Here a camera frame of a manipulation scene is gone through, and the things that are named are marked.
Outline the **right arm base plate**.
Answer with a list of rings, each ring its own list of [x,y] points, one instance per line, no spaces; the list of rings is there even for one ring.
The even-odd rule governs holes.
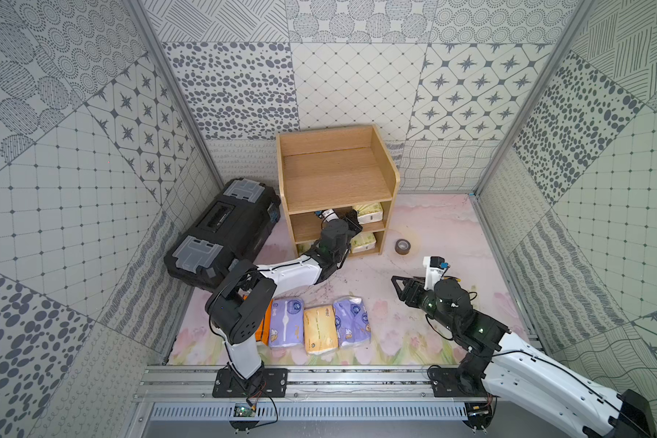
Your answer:
[[[432,365],[426,371],[434,397],[480,397],[487,398],[480,380],[462,372],[459,368],[445,368]]]

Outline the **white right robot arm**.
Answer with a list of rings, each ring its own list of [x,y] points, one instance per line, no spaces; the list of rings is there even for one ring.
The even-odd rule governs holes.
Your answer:
[[[391,279],[401,302],[444,326],[465,350],[456,379],[465,392],[503,398],[570,437],[655,437],[648,400],[618,393],[573,372],[473,307],[453,277],[429,285],[418,277]]]

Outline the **orange tissue pack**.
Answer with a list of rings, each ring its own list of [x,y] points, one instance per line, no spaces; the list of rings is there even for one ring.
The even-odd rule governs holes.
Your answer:
[[[243,336],[250,335],[253,330],[256,342],[268,343],[272,303],[273,299],[251,299],[250,295],[244,297],[238,329]]]

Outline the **small purple tissue pack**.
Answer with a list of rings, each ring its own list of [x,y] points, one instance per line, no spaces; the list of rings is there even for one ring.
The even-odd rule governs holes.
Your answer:
[[[333,309],[340,349],[370,342],[372,330],[361,297],[342,297],[333,303]]]

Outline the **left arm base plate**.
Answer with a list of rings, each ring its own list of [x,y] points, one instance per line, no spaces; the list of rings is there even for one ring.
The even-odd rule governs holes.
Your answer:
[[[261,366],[245,379],[231,365],[219,370],[215,377],[214,398],[284,398],[288,386],[288,369]]]

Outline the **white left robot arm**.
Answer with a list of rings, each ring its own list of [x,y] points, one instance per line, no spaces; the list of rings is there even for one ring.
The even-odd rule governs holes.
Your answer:
[[[354,209],[345,215],[324,210],[318,217],[322,219],[320,237],[309,250],[279,264],[238,262],[206,302],[210,330],[224,341],[229,367],[245,383],[262,376],[255,333],[271,300],[277,294],[326,281],[342,268],[350,241],[363,231]]]

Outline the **yellow-orange tissue pack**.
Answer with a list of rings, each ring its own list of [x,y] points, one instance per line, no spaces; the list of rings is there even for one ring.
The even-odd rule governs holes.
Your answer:
[[[304,344],[306,352],[313,355],[339,348],[335,312],[331,305],[304,310]]]

